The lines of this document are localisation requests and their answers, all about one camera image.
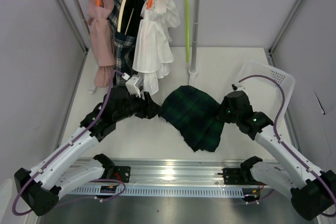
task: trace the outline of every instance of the green hanger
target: green hanger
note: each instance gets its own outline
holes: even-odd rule
[[[189,0],[184,0],[184,21],[185,21],[185,52],[187,55],[187,62],[190,58],[190,7]]]

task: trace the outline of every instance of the white wall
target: white wall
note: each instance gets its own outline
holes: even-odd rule
[[[78,20],[72,0],[65,0]],[[174,0],[183,20],[183,0]],[[80,0],[87,12],[87,0]],[[269,48],[295,0],[201,0],[200,46]],[[172,45],[184,45],[184,22],[172,29]]]
[[[84,54],[55,0],[0,0],[0,5],[2,184],[51,152]],[[21,223],[11,203],[2,223]]]
[[[274,60],[296,79],[289,107],[302,152],[336,172],[336,1],[306,0]]]

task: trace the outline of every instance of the plaid shirt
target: plaid shirt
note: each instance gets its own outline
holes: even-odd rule
[[[218,109],[219,103],[207,93],[181,86],[165,99],[159,116],[180,131],[193,151],[214,152],[224,127],[224,123],[216,120]]]
[[[115,69],[132,76],[133,74],[137,73],[132,69],[134,61],[135,43],[137,41],[137,38],[117,32],[121,3],[122,0],[114,0],[114,8],[109,16],[109,21],[113,28],[112,30],[114,34],[114,49],[116,58]],[[125,86],[125,83],[126,81],[117,73],[115,82],[116,86]]]

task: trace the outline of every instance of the robotic arm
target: robotic arm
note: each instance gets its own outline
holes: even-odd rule
[[[50,211],[57,202],[73,189],[94,179],[113,178],[114,163],[103,154],[96,155],[87,164],[66,172],[68,168],[87,150],[99,144],[108,134],[116,129],[116,123],[135,115],[139,118],[155,117],[160,106],[153,102],[150,95],[144,92],[140,96],[141,79],[133,76],[126,82],[128,91],[123,88],[112,88],[106,107],[96,123],[76,141],[74,139],[90,126],[102,110],[99,103],[89,113],[74,134],[57,148],[48,158],[30,170],[19,169],[15,175],[15,183],[19,192],[26,186],[22,199],[37,216]]]
[[[224,97],[218,119],[235,123],[285,170],[282,172],[259,157],[251,157],[240,166],[245,182],[257,181],[269,185],[290,199],[294,209],[307,220],[312,220],[334,204],[335,173],[331,170],[323,172],[292,145],[287,145],[278,135],[272,120],[262,112],[253,111],[244,91],[234,91]]]

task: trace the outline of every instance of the white plastic basket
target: white plastic basket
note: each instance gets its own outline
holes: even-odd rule
[[[284,90],[285,105],[278,120],[279,123],[281,123],[294,89],[295,78],[272,66],[256,61],[248,61],[241,68],[237,76],[237,83],[241,79],[254,74],[272,78]],[[270,119],[272,119],[272,121],[274,121],[282,101],[279,88],[270,80],[260,77],[246,79],[242,81],[240,85],[243,86],[243,91],[247,93],[253,110],[264,112]]]

